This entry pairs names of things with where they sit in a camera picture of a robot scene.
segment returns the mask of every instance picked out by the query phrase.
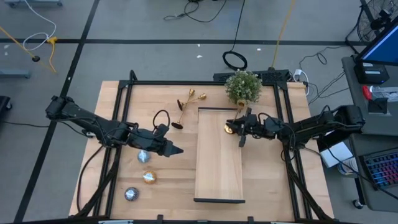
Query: green plant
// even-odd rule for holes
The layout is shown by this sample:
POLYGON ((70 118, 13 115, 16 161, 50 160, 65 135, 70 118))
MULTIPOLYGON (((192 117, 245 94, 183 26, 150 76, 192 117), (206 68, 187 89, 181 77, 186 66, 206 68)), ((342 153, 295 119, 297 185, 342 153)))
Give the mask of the green plant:
POLYGON ((261 92, 261 79, 250 71, 237 71, 225 83, 226 93, 232 103, 238 101, 257 102, 261 92))

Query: keyboard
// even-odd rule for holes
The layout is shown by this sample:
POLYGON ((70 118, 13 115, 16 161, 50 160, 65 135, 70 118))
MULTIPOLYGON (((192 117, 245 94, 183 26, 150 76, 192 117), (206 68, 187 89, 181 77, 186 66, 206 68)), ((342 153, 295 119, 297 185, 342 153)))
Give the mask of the keyboard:
POLYGON ((378 187, 384 189, 398 185, 398 149, 363 156, 361 162, 368 177, 378 187))
MULTIPOLYGON (((259 78, 261 78, 263 84, 287 82, 290 79, 290 73, 288 69, 274 71, 257 71, 253 73, 259 75, 259 78)), ((213 75, 213 80, 215 82, 226 82, 226 80, 232 75, 235 75, 235 73, 216 73, 213 75)))

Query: red object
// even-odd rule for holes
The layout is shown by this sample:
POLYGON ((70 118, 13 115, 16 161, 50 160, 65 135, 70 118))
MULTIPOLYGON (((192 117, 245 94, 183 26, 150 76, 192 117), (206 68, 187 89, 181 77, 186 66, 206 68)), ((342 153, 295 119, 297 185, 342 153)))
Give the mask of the red object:
POLYGON ((367 99, 367 100, 372 99, 372 93, 367 86, 362 86, 362 93, 363 93, 363 96, 365 96, 365 99, 367 99))

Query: colorful keyboard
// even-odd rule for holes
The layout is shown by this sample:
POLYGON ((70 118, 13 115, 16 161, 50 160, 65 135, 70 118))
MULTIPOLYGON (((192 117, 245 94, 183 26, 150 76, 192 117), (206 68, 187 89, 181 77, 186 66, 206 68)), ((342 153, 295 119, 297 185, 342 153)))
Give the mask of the colorful keyboard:
POLYGON ((398 150, 388 150, 363 156, 368 176, 380 188, 398 185, 398 150))

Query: floor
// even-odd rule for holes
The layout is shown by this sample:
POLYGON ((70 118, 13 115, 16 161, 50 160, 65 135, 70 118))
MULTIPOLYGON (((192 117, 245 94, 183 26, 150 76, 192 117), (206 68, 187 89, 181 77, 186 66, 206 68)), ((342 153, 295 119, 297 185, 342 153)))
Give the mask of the floor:
MULTIPOLYGON (((81 107, 93 111, 101 82, 127 79, 130 69, 140 80, 212 80, 214 73, 229 72, 221 56, 231 48, 243 1, 227 1, 219 16, 210 23, 195 22, 187 17, 163 20, 167 15, 182 13, 186 2, 64 0, 63 7, 34 5, 38 13, 57 24, 55 35, 60 43, 56 46, 53 64, 58 73, 53 74, 32 62, 0 32, 0 67, 28 69, 32 74, 30 79, 1 79, 0 95, 10 96, 14 106, 5 120, 48 125, 44 109, 53 95, 60 94, 65 81, 70 84, 68 95, 81 107), (85 29, 90 11, 94 17, 91 27, 85 29), (87 44, 79 45, 81 38, 87 38, 87 44), (78 63, 72 63, 73 59, 78 59, 78 63)), ((209 19, 222 3, 204 0, 193 15, 209 19)), ((238 40, 265 40, 235 46, 234 50, 247 58, 249 70, 266 70, 271 65, 275 40, 289 4, 289 0, 246 1, 238 40)), ((359 0, 297 1, 282 39, 290 41, 279 47, 275 67, 294 72, 304 56, 313 55, 327 45, 341 45, 356 22, 359 5, 359 0)), ((51 33, 53 29, 23 2, 16 9, 0 2, 0 21, 0 26, 19 40, 36 32, 51 33)), ((47 63, 51 47, 45 44, 34 53, 47 63)), ((313 57, 306 59, 302 67, 310 82, 323 88, 341 73, 341 58, 351 54, 348 47, 328 49, 324 53, 327 65, 313 57)), ((347 86, 342 78, 325 94, 347 86)), ((308 100, 315 96, 311 89, 308 100)), ((315 115, 324 105, 335 108, 350 103, 349 91, 342 91, 315 101, 310 111, 315 115)), ((0 223, 8 223, 16 218, 47 128, 10 124, 2 124, 0 128, 0 223)), ((68 215, 85 144, 85 138, 57 125, 25 214, 19 213, 16 220, 68 215)), ((325 169, 325 175, 336 218, 358 223, 396 222, 398 214, 395 213, 374 212, 366 207, 355 209, 351 204, 357 198, 353 179, 343 177, 336 169, 325 169)))

